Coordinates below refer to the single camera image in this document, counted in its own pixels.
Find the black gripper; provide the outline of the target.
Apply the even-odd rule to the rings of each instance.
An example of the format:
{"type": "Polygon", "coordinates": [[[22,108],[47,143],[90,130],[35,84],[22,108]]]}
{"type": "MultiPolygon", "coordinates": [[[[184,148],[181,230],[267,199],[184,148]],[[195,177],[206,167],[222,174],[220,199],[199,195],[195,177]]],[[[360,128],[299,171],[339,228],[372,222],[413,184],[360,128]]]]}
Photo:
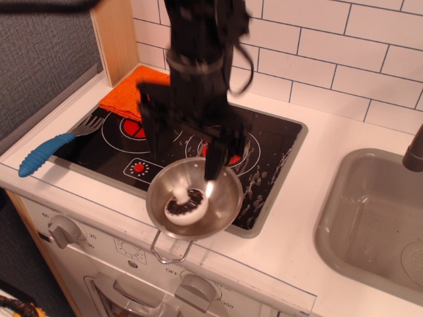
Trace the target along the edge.
{"type": "Polygon", "coordinates": [[[173,130],[187,129],[208,142],[204,178],[216,180],[230,155],[245,148],[248,123],[227,101],[231,68],[202,74],[171,69],[170,85],[137,84],[142,124],[154,159],[173,142],[173,130]]]}

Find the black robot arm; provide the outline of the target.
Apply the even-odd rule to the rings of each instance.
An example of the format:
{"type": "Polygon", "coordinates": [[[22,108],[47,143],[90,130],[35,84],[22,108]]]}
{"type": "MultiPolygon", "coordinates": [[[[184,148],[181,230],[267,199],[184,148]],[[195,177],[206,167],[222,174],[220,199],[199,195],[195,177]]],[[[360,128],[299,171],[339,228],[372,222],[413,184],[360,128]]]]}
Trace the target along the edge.
{"type": "Polygon", "coordinates": [[[164,151],[178,127],[197,133],[209,143],[204,178],[216,180],[232,156],[243,154],[249,131],[227,93],[233,52],[254,64],[240,45],[250,16],[244,1],[165,1],[165,7],[171,22],[170,83],[137,84],[149,150],[153,156],[164,151]]]}

